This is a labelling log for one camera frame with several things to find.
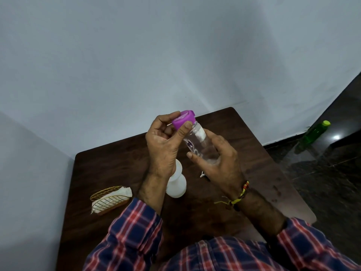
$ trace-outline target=man's right hand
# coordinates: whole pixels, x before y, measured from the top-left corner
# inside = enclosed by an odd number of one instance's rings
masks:
[[[219,187],[230,200],[235,200],[241,194],[245,183],[239,166],[237,150],[222,136],[207,129],[204,131],[219,152],[219,162],[210,164],[192,152],[188,152],[187,157],[197,164],[210,181]]]

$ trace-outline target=marble floor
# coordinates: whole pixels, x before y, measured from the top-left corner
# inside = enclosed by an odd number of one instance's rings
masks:
[[[331,126],[301,153],[300,136],[265,148],[315,213],[314,226],[361,264],[361,74],[315,124],[323,120]],[[348,145],[335,143],[353,133]]]

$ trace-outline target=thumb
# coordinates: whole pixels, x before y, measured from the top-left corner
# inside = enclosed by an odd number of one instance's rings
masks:
[[[187,152],[187,157],[196,165],[198,165],[203,172],[207,173],[207,171],[209,170],[209,166],[210,164],[202,159],[200,156],[197,156],[196,154],[192,153],[192,152]]]
[[[186,121],[169,140],[178,147],[184,137],[191,131],[192,126],[193,124],[191,121]]]

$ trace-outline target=bracelet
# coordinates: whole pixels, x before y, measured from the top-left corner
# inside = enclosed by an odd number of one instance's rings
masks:
[[[225,203],[226,205],[230,205],[230,206],[234,207],[234,205],[237,202],[240,202],[246,196],[246,194],[248,193],[249,190],[250,190],[250,182],[246,181],[246,183],[243,185],[241,195],[239,195],[239,197],[237,199],[235,199],[235,200],[228,199],[228,202],[219,201],[219,202],[215,202],[214,204],[221,202],[221,203]]]

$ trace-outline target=clear plastic bottle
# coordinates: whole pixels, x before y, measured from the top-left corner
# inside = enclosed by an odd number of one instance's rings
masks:
[[[205,134],[202,126],[196,121],[192,110],[182,111],[180,116],[173,120],[173,125],[179,129],[186,121],[193,123],[192,130],[184,138],[188,148],[209,163],[216,163],[219,157],[218,151]]]

